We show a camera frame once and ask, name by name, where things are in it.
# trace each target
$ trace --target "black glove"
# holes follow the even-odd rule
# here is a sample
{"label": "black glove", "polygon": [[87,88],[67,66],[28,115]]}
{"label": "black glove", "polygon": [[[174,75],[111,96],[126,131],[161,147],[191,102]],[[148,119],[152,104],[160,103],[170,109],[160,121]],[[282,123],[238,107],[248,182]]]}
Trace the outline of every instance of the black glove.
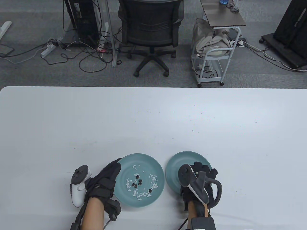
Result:
{"label": "black glove", "polygon": [[[206,176],[212,179],[215,179],[216,175],[218,174],[215,168],[210,170],[208,165],[203,165],[200,162],[194,162],[194,165],[190,165],[190,166],[193,169],[196,177],[198,177],[199,171],[206,172]],[[207,191],[208,196],[209,196],[208,208],[210,208],[210,206],[214,204],[215,202],[211,184],[206,183],[204,188]],[[188,187],[181,186],[181,196],[183,197],[183,200],[185,202],[185,211],[188,211],[188,203],[190,201],[198,201],[198,198],[194,195],[194,193]]]}
{"label": "black glove", "polygon": [[113,196],[115,179],[121,170],[121,165],[117,159],[104,167],[100,173],[85,182],[85,201],[90,197],[97,197],[105,206],[107,201]]}

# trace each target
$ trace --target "metal pole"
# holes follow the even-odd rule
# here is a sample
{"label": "metal pole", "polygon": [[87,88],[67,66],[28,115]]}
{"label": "metal pole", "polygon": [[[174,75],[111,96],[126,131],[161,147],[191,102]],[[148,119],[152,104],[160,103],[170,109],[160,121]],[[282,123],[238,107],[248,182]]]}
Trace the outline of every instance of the metal pole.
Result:
{"label": "metal pole", "polygon": [[113,51],[112,67],[115,67],[116,59],[117,59],[117,53],[115,52],[115,42],[114,42],[114,37],[113,37],[113,32],[112,32],[112,24],[111,24],[111,17],[110,17],[108,0],[104,0],[104,3],[106,4],[107,16],[108,16],[109,27],[110,27],[111,44],[112,44],[112,51]]}

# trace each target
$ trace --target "desk leg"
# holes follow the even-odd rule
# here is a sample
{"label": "desk leg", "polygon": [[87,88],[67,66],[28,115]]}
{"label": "desk leg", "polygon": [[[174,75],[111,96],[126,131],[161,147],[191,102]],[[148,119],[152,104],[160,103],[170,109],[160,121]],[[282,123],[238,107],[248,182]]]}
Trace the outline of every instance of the desk leg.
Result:
{"label": "desk leg", "polygon": [[111,24],[111,17],[110,17],[110,10],[109,10],[109,4],[108,0],[104,0],[106,8],[107,8],[107,17],[109,21],[109,27],[110,27],[110,37],[111,37],[111,44],[112,44],[112,51],[113,51],[113,61],[112,61],[112,67],[116,66],[116,61],[117,61],[117,51],[115,48],[115,42],[114,42],[114,37],[113,37],[113,31],[112,31],[112,24]]}
{"label": "desk leg", "polygon": [[8,30],[8,28],[11,26],[11,21],[6,21],[3,26],[0,26],[0,40],[4,36],[5,32]]}

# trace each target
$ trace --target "dark tabletop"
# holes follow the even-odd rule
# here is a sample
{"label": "dark tabletop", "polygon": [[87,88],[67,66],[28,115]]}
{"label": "dark tabletop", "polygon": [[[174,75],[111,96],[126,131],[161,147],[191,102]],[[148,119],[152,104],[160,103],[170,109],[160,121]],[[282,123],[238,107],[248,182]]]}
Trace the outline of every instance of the dark tabletop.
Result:
{"label": "dark tabletop", "polygon": [[232,13],[219,0],[200,0],[211,27],[246,25],[240,13]]}
{"label": "dark tabletop", "polygon": [[173,1],[178,1],[178,0],[134,0],[134,1],[155,3],[155,2],[173,2]]}

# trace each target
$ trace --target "power strip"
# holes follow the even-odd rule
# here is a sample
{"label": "power strip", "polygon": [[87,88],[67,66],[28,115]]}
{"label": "power strip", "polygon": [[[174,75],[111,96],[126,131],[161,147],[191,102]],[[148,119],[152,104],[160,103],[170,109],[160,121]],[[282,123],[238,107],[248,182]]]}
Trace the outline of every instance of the power strip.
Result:
{"label": "power strip", "polygon": [[54,49],[56,48],[55,45],[51,44],[51,45],[47,45],[47,49],[45,49],[42,53],[41,53],[41,57],[44,58],[46,57],[48,54],[50,54]]}

